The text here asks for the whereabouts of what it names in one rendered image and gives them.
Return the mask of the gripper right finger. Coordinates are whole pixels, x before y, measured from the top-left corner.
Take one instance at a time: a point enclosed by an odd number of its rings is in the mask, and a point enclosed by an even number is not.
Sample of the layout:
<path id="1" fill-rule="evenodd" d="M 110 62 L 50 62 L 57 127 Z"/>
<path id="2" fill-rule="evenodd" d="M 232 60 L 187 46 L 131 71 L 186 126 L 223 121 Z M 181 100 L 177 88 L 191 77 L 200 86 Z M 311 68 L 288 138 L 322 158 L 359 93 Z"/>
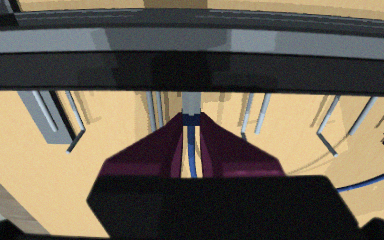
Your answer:
<path id="1" fill-rule="evenodd" d="M 202 177 L 213 177 L 213 170 L 214 177 L 286 176 L 278 158 L 219 126 L 205 112 L 200 113 L 199 131 Z"/>

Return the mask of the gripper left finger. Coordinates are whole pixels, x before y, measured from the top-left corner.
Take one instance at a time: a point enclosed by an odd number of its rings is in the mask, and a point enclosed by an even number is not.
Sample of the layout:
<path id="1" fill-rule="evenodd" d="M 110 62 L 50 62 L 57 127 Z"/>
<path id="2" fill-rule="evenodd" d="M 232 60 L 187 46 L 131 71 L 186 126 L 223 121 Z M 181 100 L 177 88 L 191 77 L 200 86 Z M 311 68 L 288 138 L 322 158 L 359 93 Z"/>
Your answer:
<path id="1" fill-rule="evenodd" d="M 182 155 L 183 117 L 179 112 L 163 127 L 105 159 L 96 178 L 102 175 L 180 178 Z"/>

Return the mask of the blue patch cord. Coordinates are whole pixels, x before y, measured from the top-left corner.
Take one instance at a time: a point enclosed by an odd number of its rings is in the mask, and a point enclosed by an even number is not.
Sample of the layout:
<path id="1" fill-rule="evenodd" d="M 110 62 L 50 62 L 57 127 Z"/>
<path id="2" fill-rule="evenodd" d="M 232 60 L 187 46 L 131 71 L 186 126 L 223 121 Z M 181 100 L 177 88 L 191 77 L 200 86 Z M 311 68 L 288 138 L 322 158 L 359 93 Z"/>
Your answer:
<path id="1" fill-rule="evenodd" d="M 187 144 L 188 144 L 188 160 L 189 160 L 189 168 L 191 177 L 197 177 L 196 173 L 196 164 L 195 164 L 195 126 L 187 126 Z M 344 192 L 360 187 L 364 187 L 376 182 L 384 180 L 384 174 L 376 176 L 374 178 L 368 179 L 366 181 L 362 181 L 356 184 L 336 188 L 338 193 Z"/>

